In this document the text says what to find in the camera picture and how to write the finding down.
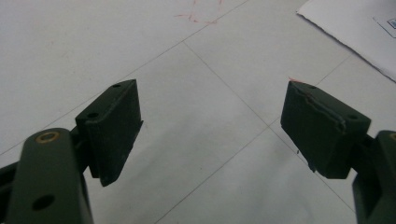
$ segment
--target floor tile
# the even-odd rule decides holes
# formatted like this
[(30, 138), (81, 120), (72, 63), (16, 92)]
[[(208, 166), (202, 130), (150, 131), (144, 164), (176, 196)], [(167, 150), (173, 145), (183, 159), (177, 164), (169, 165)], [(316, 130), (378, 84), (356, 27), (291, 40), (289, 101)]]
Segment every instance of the floor tile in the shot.
[(2, 1), (0, 154), (207, 26), (177, 17), (186, 10), (179, 0)]
[(186, 40), (267, 124), (289, 78), (318, 84), (350, 54), (295, 14), (303, 3), (251, 0)]
[(266, 128), (185, 45), (132, 77), (145, 123), (116, 183), (87, 174), (95, 223), (154, 223)]
[(267, 129), (159, 223), (356, 223)]

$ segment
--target black plastic part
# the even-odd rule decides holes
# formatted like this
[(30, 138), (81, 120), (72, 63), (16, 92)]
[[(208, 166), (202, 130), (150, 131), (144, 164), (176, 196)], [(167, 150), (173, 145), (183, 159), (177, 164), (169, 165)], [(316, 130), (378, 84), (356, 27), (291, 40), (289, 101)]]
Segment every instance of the black plastic part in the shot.
[(291, 81), (280, 122), (313, 171), (345, 179), (351, 149), (364, 139), (371, 121), (325, 91)]
[(376, 180), (360, 174), (353, 183), (360, 224), (396, 223), (396, 133), (382, 131), (370, 148)]
[(17, 172), (17, 163), (12, 163), (0, 169), (0, 223), (6, 219), (9, 198), (11, 196), (12, 186), (15, 174)]
[(92, 153), (92, 176), (103, 186), (118, 179), (142, 125), (135, 80), (108, 88), (76, 117)]
[(65, 129), (36, 133), (25, 141), (7, 224), (92, 223), (73, 149), (72, 138)]

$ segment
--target screw hole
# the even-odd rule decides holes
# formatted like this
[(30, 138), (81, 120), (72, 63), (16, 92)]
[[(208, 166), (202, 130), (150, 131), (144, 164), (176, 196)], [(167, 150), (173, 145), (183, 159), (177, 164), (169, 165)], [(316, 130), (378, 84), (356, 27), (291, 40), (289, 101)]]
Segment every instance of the screw hole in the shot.
[(32, 208), (35, 211), (40, 211), (48, 208), (50, 205), (53, 204), (54, 201), (55, 201), (55, 197), (51, 194), (48, 194), (36, 199), (35, 202), (33, 203)]
[(52, 142), (58, 137), (59, 137), (58, 132), (49, 132), (49, 133), (40, 134), (35, 140), (37, 141), (37, 143), (44, 144), (44, 143)]
[(358, 117), (356, 117), (355, 115), (348, 115), (347, 116), (349, 119), (358, 119)]
[(98, 113), (91, 113), (91, 114), (89, 114), (87, 117), (90, 118), (90, 119), (94, 119), (94, 118), (96, 118), (96, 117), (98, 117), (98, 116), (99, 116)]

